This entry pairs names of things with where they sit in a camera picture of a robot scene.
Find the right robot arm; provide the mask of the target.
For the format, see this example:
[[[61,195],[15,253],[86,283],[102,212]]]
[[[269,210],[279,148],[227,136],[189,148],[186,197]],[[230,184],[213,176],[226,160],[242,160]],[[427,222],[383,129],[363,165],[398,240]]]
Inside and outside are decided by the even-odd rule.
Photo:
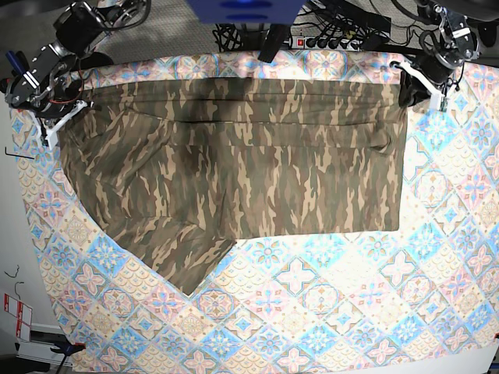
[[[96,108],[82,98],[82,61],[112,33],[143,24],[151,6],[151,1],[121,1],[98,8],[75,1],[55,21],[55,41],[41,47],[38,55],[29,60],[21,51],[6,52],[13,78],[1,80],[1,93],[10,108],[29,112],[39,146],[54,149],[58,131],[70,119]]]

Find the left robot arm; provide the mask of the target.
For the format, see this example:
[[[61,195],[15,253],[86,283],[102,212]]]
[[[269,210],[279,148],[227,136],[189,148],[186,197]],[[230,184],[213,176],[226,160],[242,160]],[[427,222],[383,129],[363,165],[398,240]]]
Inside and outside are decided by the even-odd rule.
[[[448,95],[460,90],[462,77],[457,69],[479,57],[479,41],[469,28],[467,17],[433,1],[418,1],[414,14],[400,2],[393,1],[397,10],[410,19],[436,30],[423,30],[418,36],[423,53],[406,55],[401,62],[391,62],[391,67],[401,71],[399,106],[408,108],[423,101],[430,102],[430,109],[446,111]]]

